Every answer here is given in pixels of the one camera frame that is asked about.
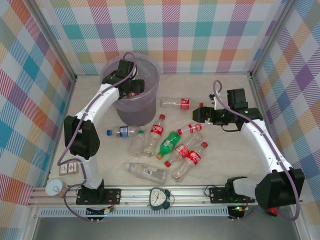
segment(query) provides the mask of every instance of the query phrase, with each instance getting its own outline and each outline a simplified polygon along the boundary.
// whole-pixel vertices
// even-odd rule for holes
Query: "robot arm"
[[[279,155],[285,169],[293,179],[298,196],[300,196],[305,176],[301,169],[293,169],[291,164],[282,156],[276,144],[269,135],[266,123],[257,108],[248,108],[244,89],[227,91],[230,109],[251,119],[262,130],[261,133],[251,122],[228,111],[227,109],[214,109],[201,107],[193,111],[194,121],[204,123],[208,121],[213,125],[224,126],[235,124],[238,131],[247,138],[252,145],[256,156],[263,165],[265,177],[261,182],[250,180],[247,177],[233,177],[227,180],[225,189],[229,199],[235,195],[247,196],[256,199],[263,209],[281,207],[296,203],[294,191],[290,181],[277,160],[264,135],[267,136],[276,153]]]
[[[87,106],[75,116],[67,116],[64,120],[64,143],[66,147],[71,144],[70,153],[83,165],[83,178],[86,181],[81,188],[89,196],[88,204],[98,203],[104,196],[104,181],[99,173],[96,155],[100,140],[95,126],[116,100],[129,93],[142,93],[145,90],[144,80],[135,79],[137,68],[134,66],[133,62],[121,59],[118,69],[102,80],[98,92]]]

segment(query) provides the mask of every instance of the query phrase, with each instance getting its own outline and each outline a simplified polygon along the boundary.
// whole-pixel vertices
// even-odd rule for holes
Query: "clock face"
[[[158,207],[162,205],[167,199],[166,194],[159,188],[153,188],[150,194],[150,205]]]

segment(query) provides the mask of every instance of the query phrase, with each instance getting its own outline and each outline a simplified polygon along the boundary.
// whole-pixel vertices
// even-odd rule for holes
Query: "bottle label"
[[[196,130],[196,131],[201,131],[201,130],[202,130],[202,125],[201,125],[200,123],[197,123],[197,124],[195,125],[195,130]]]
[[[176,150],[178,153],[180,153],[180,155],[181,155],[183,158],[185,158],[185,157],[188,155],[188,153],[189,153],[189,149],[188,149],[185,145],[183,145],[182,143],[181,143],[179,146],[177,146],[177,147],[175,148],[175,150]]]
[[[150,175],[151,177],[154,177],[156,179],[162,180],[164,177],[165,171],[162,169],[158,169],[152,166],[146,166],[143,168],[143,173]]]
[[[188,126],[189,126],[190,133],[193,133],[194,132],[194,128],[192,127],[192,125],[189,124]]]
[[[194,165],[197,165],[199,160],[201,159],[200,155],[195,151],[189,152],[188,156],[186,157],[190,159],[194,163]]]
[[[129,137],[128,126],[121,126],[120,129],[119,129],[119,132],[120,132],[120,137],[121,138]]]
[[[163,146],[168,146],[170,150],[174,149],[174,145],[169,140],[166,140]]]
[[[164,128],[162,126],[153,125],[150,133],[156,133],[161,136],[163,131],[164,131]]]
[[[181,98],[180,109],[189,110],[190,100],[188,98]]]

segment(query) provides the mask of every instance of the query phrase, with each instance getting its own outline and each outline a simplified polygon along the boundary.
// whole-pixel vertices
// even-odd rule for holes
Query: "red label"
[[[180,153],[180,155],[181,155],[183,158],[185,158],[185,157],[188,155],[188,153],[189,153],[189,149],[188,149],[185,145],[183,145],[183,144],[180,144],[179,146],[177,146],[177,147],[175,148],[175,150],[176,150],[178,153]]]
[[[190,159],[194,163],[194,165],[197,165],[198,161],[201,159],[200,155],[195,151],[189,152],[188,156],[186,157]]]
[[[190,100],[188,98],[181,98],[180,109],[189,110]]]
[[[196,131],[201,131],[201,130],[202,130],[202,125],[201,125],[200,123],[197,123],[197,124],[195,125],[195,130],[196,130]]]
[[[150,133],[156,133],[161,136],[163,131],[164,131],[164,128],[162,126],[153,125]]]
[[[189,124],[189,129],[190,129],[190,133],[193,133],[193,132],[194,132],[194,129],[193,129],[193,127],[192,127],[191,124]]]

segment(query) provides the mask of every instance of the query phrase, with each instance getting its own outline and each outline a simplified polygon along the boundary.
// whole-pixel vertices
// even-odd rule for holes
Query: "crushed plastic bottle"
[[[126,163],[125,169],[141,179],[150,180],[156,184],[164,185],[167,171],[143,163]]]
[[[164,157],[164,155],[171,153],[171,151],[174,149],[174,147],[177,145],[180,139],[181,136],[177,132],[170,132],[169,136],[161,144],[159,153],[156,155],[156,158],[161,160]]]
[[[132,147],[131,147],[131,154],[135,157],[139,157],[143,150],[146,143],[146,139],[144,136],[144,131],[139,130],[138,134],[134,137]]]
[[[191,98],[163,97],[160,100],[160,106],[163,108],[194,110],[196,108],[202,108],[204,104]]]
[[[186,134],[186,133],[193,134],[195,132],[200,132],[203,128],[210,126],[210,125],[212,125],[212,124],[209,122],[205,122],[205,123],[192,122],[192,123],[180,128],[180,129],[178,129],[177,132],[179,135]]]
[[[162,133],[164,132],[164,120],[166,116],[161,114],[159,119],[154,122],[152,129],[149,134],[148,141],[143,150],[143,154],[148,157],[155,155],[156,147],[161,138]]]
[[[198,164],[201,158],[203,158],[204,150],[207,147],[208,144],[206,142],[203,142],[200,146],[196,147],[194,150],[188,153],[188,155],[184,158],[185,161],[183,161],[171,175],[176,182],[182,182],[190,168]]]
[[[195,132],[190,135],[183,143],[179,144],[171,153],[168,161],[164,165],[169,168],[173,162],[178,162],[184,159],[188,153],[189,149],[192,149],[195,145],[200,143],[202,136],[200,133]]]
[[[106,134],[116,138],[129,138],[136,136],[138,131],[138,126],[114,126],[108,129]]]

